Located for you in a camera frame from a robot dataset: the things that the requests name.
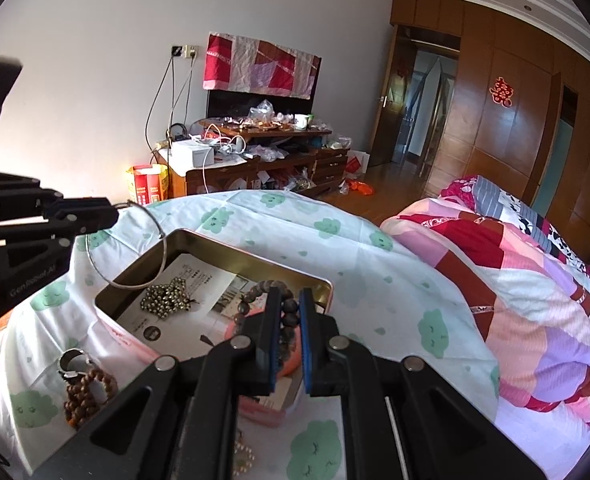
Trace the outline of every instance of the drawer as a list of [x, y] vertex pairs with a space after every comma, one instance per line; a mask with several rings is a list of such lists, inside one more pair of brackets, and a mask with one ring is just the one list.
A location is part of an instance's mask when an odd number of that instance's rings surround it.
[[345, 153], [337, 153], [333, 156], [326, 156], [325, 158], [318, 158], [316, 164], [318, 166], [328, 166], [329, 164], [346, 164], [348, 155]]
[[337, 166], [323, 166], [321, 168], [316, 168], [313, 171], [313, 180], [320, 176], [329, 176], [329, 175], [336, 175], [337, 178], [341, 177], [344, 174], [344, 170], [346, 169], [346, 165], [337, 165]]
[[330, 174], [330, 175], [326, 175], [326, 176], [318, 176], [318, 175], [313, 175], [313, 182], [315, 184], [317, 184], [318, 186], [321, 186], [322, 184], [327, 184], [328, 182], [332, 182], [333, 180], [342, 180], [342, 176], [343, 173], [341, 174]]
[[320, 160], [322, 158], [332, 158], [337, 155], [345, 156], [348, 154], [348, 150], [331, 150], [330, 148], [325, 148], [322, 150], [315, 150], [314, 153], [317, 160]]

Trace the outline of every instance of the wooden bead bracelet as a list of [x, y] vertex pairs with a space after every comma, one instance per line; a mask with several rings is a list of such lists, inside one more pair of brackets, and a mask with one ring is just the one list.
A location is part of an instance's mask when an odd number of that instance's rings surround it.
[[299, 305], [294, 298], [293, 293], [286, 286], [286, 283], [279, 280], [266, 280], [253, 285], [251, 289], [246, 292], [242, 301], [237, 307], [237, 313], [233, 316], [233, 321], [236, 324], [233, 336], [238, 334], [246, 319], [246, 316], [251, 311], [250, 304], [255, 301], [262, 294], [267, 294], [271, 288], [278, 288], [281, 293], [281, 329], [280, 329], [280, 354], [278, 357], [278, 366], [281, 369], [284, 362], [290, 358], [292, 346], [295, 341], [295, 329], [299, 325]]
[[[79, 356], [86, 357], [88, 370], [78, 372], [68, 370], [70, 362]], [[79, 348], [72, 348], [65, 351], [57, 363], [59, 375], [65, 380], [67, 399], [64, 402], [64, 414], [66, 422], [75, 430], [79, 430], [90, 418], [99, 412], [101, 407], [117, 394], [117, 380], [114, 376], [98, 367], [92, 358]], [[106, 393], [106, 400], [98, 402], [95, 399], [90, 385], [93, 381], [101, 384]]]

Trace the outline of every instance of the electrical outlet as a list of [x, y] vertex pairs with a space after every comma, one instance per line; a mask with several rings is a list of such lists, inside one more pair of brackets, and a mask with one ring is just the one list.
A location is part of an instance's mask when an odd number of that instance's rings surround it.
[[196, 45], [173, 45], [171, 47], [171, 56], [195, 59], [197, 50]]
[[185, 45], [182, 54], [184, 54], [184, 57], [190, 57], [191, 59], [195, 59], [197, 57], [197, 51], [197, 45]]

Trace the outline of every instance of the doorway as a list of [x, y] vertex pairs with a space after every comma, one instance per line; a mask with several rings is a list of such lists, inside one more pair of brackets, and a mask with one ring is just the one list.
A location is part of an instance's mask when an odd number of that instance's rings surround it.
[[419, 177], [428, 177], [453, 94], [458, 48], [454, 36], [395, 28], [369, 166], [412, 162]]

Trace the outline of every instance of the plastic bag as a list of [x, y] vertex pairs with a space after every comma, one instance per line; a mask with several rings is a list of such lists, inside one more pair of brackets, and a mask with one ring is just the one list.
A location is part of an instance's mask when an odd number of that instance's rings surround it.
[[337, 141], [342, 145], [344, 150], [350, 150], [352, 139], [350, 137], [338, 137]]
[[308, 127], [311, 130], [325, 130], [328, 132], [332, 132], [332, 124], [329, 123], [325, 123], [323, 121], [320, 121], [319, 119], [312, 119], [309, 123], [308, 123]]
[[260, 123], [270, 123], [275, 117], [275, 110], [270, 101], [264, 99], [257, 108], [251, 108], [248, 117]]
[[288, 177], [288, 183], [283, 187], [284, 191], [302, 191], [311, 189], [316, 184], [308, 178], [308, 171], [304, 169], [301, 174], [293, 174]]
[[283, 113], [279, 112], [272, 121], [279, 124], [290, 124], [294, 117], [295, 116], [293, 114], [284, 115]]
[[246, 152], [261, 157], [263, 162], [274, 162], [278, 158], [285, 158], [288, 155], [284, 150], [269, 146], [250, 146]]
[[360, 182], [359, 180], [353, 180], [351, 178], [347, 178], [346, 179], [346, 182], [348, 183], [348, 186], [353, 191], [358, 191], [362, 195], [373, 195], [373, 194], [375, 194], [375, 188], [373, 188], [369, 184], [366, 184], [366, 182]]

